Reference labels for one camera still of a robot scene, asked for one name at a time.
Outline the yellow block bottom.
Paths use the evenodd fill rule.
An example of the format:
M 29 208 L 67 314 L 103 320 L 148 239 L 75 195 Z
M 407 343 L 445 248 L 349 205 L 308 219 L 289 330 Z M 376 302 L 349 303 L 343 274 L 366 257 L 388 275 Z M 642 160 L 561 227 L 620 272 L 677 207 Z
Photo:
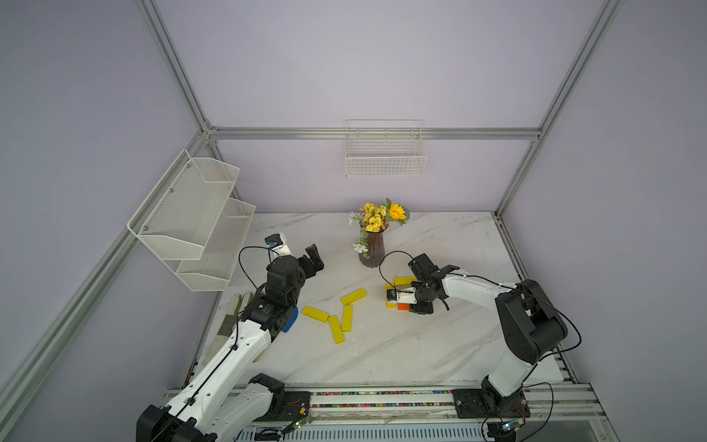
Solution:
M 414 276 L 395 277 L 393 283 L 395 287 L 410 287 L 417 278 Z

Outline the yellow block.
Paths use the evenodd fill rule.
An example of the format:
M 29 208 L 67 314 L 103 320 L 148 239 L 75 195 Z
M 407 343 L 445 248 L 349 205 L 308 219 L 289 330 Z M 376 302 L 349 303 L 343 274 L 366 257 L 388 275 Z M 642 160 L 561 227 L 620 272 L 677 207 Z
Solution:
M 342 304 L 344 306 L 352 305 L 355 302 L 364 299 L 367 296 L 366 291 L 361 288 L 358 290 L 353 291 L 352 293 L 345 295 L 344 297 L 341 298 Z
M 391 284 L 386 284 L 386 306 L 388 309 L 396 309 L 397 291 Z
M 353 329 L 353 314 L 354 306 L 351 304 L 344 305 L 344 314 L 342 315 L 342 331 L 351 333 Z
M 317 320 L 318 322 L 327 322 L 329 320 L 329 313 L 325 311 L 320 311 L 319 309 L 314 309 L 313 307 L 306 306 L 302 309 L 302 314 L 312 320 Z
M 417 278 L 414 276 L 395 277 L 393 283 L 395 287 L 410 287 Z
M 342 324 L 337 316 L 329 316 L 329 325 L 331 327 L 331 333 L 333 334 L 333 341 L 335 344 L 342 344 L 344 342 L 344 331 L 342 330 Z

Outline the yellow block top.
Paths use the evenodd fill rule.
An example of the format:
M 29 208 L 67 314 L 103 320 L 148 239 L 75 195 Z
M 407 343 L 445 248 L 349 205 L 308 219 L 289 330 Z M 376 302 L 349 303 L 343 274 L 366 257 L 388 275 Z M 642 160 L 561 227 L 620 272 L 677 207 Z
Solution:
M 352 293 L 345 295 L 344 297 L 341 298 L 342 304 L 344 306 L 352 305 L 355 302 L 364 299 L 367 296 L 366 291 L 361 288 L 358 290 L 353 291 Z

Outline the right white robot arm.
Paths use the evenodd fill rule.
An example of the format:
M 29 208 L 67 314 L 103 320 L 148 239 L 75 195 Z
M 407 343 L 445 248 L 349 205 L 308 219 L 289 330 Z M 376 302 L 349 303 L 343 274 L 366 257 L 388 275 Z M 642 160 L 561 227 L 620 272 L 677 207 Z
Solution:
M 434 313 L 436 300 L 459 299 L 497 314 L 506 343 L 499 362 L 482 381 L 482 388 L 494 398 L 515 395 L 535 366 L 568 334 L 561 312 L 552 305 L 542 287 L 526 279 L 515 285 L 496 283 L 486 277 L 462 274 L 454 265 L 439 267 L 426 254 L 412 258 L 411 287 L 399 292 L 397 300 L 420 315 Z

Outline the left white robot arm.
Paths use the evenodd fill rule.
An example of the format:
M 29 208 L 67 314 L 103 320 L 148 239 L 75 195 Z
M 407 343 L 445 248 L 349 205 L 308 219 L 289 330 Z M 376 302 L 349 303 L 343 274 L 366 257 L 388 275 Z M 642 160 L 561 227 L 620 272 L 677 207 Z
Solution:
M 234 441 L 254 421 L 281 414 L 284 383 L 263 373 L 225 404 L 249 365 L 293 323 L 306 281 L 324 269 L 314 244 L 299 258 L 285 243 L 272 251 L 266 281 L 237 315 L 231 335 L 180 393 L 164 406 L 143 411 L 136 423 L 137 441 Z

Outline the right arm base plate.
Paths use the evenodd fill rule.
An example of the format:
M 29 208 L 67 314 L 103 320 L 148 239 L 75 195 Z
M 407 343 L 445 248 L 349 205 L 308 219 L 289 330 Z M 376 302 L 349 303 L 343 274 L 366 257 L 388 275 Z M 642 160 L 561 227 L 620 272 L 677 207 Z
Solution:
M 460 419 L 530 417 L 530 409 L 523 390 L 518 390 L 506 397 L 495 390 L 456 389 L 452 391 L 452 396 Z

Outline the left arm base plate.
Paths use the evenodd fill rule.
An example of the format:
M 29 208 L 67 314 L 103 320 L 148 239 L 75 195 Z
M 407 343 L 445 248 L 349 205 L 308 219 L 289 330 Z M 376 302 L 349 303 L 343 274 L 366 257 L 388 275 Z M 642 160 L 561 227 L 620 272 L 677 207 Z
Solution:
M 284 390 L 274 394 L 268 412 L 257 419 L 264 422 L 290 422 L 300 415 L 301 409 L 309 409 L 311 392 L 295 392 Z

